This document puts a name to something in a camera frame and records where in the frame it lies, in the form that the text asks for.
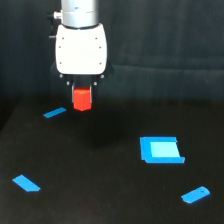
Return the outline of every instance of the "black table surface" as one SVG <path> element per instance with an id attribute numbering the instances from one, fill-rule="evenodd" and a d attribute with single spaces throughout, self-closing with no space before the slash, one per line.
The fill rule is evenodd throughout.
<path id="1" fill-rule="evenodd" d="M 176 137 L 185 163 L 145 163 L 143 136 Z M 221 224 L 224 108 L 21 103 L 0 133 L 0 170 L 1 224 Z M 21 174 L 41 190 L 16 185 Z M 211 194 L 181 199 L 201 186 Z"/>

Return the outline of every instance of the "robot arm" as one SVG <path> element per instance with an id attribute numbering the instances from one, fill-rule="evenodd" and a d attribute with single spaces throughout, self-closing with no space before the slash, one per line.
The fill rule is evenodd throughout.
<path id="1" fill-rule="evenodd" d="M 107 59 L 104 27 L 99 23 L 99 1 L 61 0 L 61 5 L 61 12 L 53 14 L 61 24 L 51 70 L 67 79 L 74 109 L 89 110 L 99 80 L 114 71 Z"/>

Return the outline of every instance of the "blue square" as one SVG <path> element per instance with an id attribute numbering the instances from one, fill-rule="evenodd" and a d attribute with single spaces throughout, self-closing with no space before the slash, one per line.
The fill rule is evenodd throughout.
<path id="1" fill-rule="evenodd" d="M 180 157 L 175 137 L 140 138 L 141 156 L 146 163 L 184 163 Z"/>
<path id="2" fill-rule="evenodd" d="M 180 157 L 176 142 L 151 142 L 152 157 Z"/>

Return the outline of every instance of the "red block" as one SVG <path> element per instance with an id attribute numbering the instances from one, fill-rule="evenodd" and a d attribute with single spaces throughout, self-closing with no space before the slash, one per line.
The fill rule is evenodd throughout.
<path id="1" fill-rule="evenodd" d="M 85 111 L 92 108 L 91 103 L 91 89 L 77 88 L 74 90 L 74 109 Z"/>

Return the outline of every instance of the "blue piece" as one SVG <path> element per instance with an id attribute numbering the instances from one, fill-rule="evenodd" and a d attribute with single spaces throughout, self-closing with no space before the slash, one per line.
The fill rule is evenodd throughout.
<path id="1" fill-rule="evenodd" d="M 177 142 L 176 137 L 143 137 L 149 142 Z"/>
<path id="2" fill-rule="evenodd" d="M 197 200 L 199 200 L 199 199 L 201 199 L 201 198 L 203 198 L 203 197 L 205 197 L 209 194 L 210 194 L 210 192 L 207 188 L 199 187 L 198 189 L 196 189 L 194 191 L 191 191 L 191 192 L 189 192 L 189 193 L 187 193 L 187 194 L 185 194 L 181 197 L 182 197 L 183 201 L 191 204 L 191 203 L 193 203 L 193 202 L 195 202 L 195 201 L 197 201 Z"/>
<path id="3" fill-rule="evenodd" d="M 23 188 L 25 191 L 30 192 L 30 191 L 39 191 L 40 188 L 32 183 L 30 180 L 28 180 L 26 177 L 23 175 L 20 175 L 13 179 L 13 182 L 18 184 L 21 188 Z"/>
<path id="4" fill-rule="evenodd" d="M 151 157 L 145 159 L 146 163 L 184 163 L 185 157 Z"/>
<path id="5" fill-rule="evenodd" d="M 59 109 L 56 109 L 56 110 L 53 110 L 53 111 L 51 111 L 49 113 L 44 114 L 44 117 L 50 118 L 50 117 L 53 117 L 55 115 L 61 114 L 61 113 L 65 112 L 65 111 L 66 111 L 66 109 L 61 107 Z"/>
<path id="6" fill-rule="evenodd" d="M 147 163 L 184 163 L 185 158 L 180 157 L 176 142 L 175 137 L 140 138 L 142 160 Z"/>

